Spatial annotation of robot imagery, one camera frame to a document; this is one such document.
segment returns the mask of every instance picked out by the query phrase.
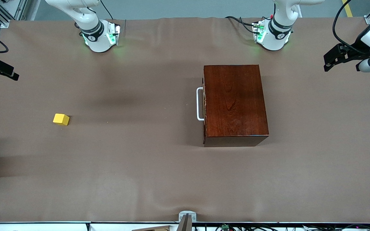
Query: white handle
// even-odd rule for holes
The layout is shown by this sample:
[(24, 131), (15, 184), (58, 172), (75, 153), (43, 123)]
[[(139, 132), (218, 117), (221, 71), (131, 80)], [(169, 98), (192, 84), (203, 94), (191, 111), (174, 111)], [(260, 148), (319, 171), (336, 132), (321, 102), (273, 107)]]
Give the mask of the white handle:
[(199, 96), (198, 96), (198, 91), (203, 89), (204, 89), (203, 87), (197, 88), (197, 119), (199, 121), (204, 121), (204, 118), (199, 117)]

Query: yellow cube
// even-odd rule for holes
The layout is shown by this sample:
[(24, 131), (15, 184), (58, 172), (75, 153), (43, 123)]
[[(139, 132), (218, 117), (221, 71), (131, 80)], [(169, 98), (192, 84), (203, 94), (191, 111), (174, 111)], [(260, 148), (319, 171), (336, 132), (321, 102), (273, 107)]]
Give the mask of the yellow cube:
[(65, 114), (55, 114), (53, 122), (58, 125), (67, 126), (69, 122), (69, 116)]

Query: table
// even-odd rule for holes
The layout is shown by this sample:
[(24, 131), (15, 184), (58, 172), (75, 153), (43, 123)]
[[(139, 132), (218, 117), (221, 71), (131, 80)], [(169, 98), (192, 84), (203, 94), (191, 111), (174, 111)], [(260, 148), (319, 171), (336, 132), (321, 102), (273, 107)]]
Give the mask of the table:
[[(333, 19), (298, 19), (276, 52), (228, 19), (117, 22), (103, 54), (72, 21), (1, 30), (20, 80), (0, 76), (0, 221), (370, 222), (370, 73), (323, 72)], [(365, 27), (337, 30), (352, 42)], [(195, 90), (210, 64), (260, 65), (259, 146), (202, 147)]]

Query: brown wooden cabinet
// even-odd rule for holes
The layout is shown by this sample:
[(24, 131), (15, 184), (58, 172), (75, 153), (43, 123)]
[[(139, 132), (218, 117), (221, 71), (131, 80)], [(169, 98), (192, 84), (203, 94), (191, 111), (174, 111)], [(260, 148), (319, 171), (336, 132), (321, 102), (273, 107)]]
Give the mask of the brown wooden cabinet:
[(269, 136), (258, 65), (204, 66), (205, 147), (256, 146)]

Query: yellow stripe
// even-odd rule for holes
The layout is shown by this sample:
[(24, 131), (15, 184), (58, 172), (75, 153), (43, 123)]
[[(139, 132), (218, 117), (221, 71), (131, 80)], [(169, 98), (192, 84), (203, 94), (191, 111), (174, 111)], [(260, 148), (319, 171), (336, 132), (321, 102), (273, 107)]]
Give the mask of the yellow stripe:
[(349, 4), (347, 4), (345, 6), (345, 12), (346, 12), (346, 16), (348, 16), (348, 18), (351, 18), (353, 17), (352, 16), (352, 11), (351, 11), (351, 8), (349, 7)]

